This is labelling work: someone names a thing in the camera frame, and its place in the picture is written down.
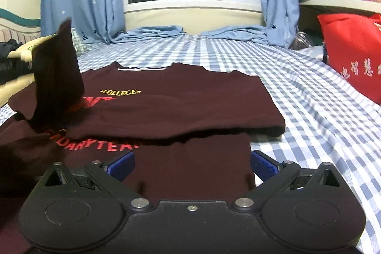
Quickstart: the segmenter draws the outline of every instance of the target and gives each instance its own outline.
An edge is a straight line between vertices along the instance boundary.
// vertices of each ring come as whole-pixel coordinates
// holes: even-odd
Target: blue gripper pad
[[[266,154],[254,150],[250,155],[251,170],[263,181],[270,179],[281,169],[281,164]]]
[[[122,182],[135,169],[135,154],[129,152],[125,156],[118,159],[116,162],[109,165],[106,172],[113,176],[118,181]]]

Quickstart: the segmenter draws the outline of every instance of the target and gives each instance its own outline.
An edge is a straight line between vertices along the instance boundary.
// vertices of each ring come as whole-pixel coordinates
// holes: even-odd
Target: teal wave stripe
[[[26,26],[26,27],[41,26],[41,19],[31,20],[31,19],[22,18],[2,8],[0,8],[0,18],[6,19],[18,25]]]

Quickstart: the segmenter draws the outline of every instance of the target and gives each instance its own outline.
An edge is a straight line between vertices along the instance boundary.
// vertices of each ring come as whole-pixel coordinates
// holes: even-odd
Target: window sill
[[[261,0],[249,0],[250,3],[225,0],[153,0],[124,5],[124,13],[180,8],[216,8],[262,12]]]

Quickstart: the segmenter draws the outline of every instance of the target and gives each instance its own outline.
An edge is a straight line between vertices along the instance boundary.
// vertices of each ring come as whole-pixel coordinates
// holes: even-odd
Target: white shelf
[[[301,6],[310,8],[321,13],[353,13],[372,15],[381,13],[381,3],[367,0],[304,0]]]

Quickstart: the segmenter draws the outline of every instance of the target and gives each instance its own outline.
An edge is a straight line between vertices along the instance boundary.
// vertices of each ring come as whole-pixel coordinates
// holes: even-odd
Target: chinese characters on bag
[[[378,69],[378,74],[381,75],[381,64],[378,65],[377,69]],[[355,76],[359,75],[359,62],[358,61],[351,62],[351,71],[354,73]],[[349,77],[351,76],[345,67],[342,68],[342,72],[340,72],[340,74],[342,75],[342,77],[344,79],[349,79]],[[367,59],[364,60],[364,75],[369,76],[369,77],[373,77],[373,74],[374,74],[374,72],[373,72],[372,67],[371,67],[370,59],[368,57]]]

